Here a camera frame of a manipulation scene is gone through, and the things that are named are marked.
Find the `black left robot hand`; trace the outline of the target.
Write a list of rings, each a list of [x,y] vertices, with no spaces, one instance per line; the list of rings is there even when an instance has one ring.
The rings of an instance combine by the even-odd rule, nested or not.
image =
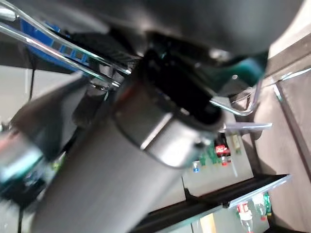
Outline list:
[[[214,140],[210,103],[255,86],[300,0],[23,0],[32,17],[99,36],[137,63],[70,150],[34,233],[127,233]]]

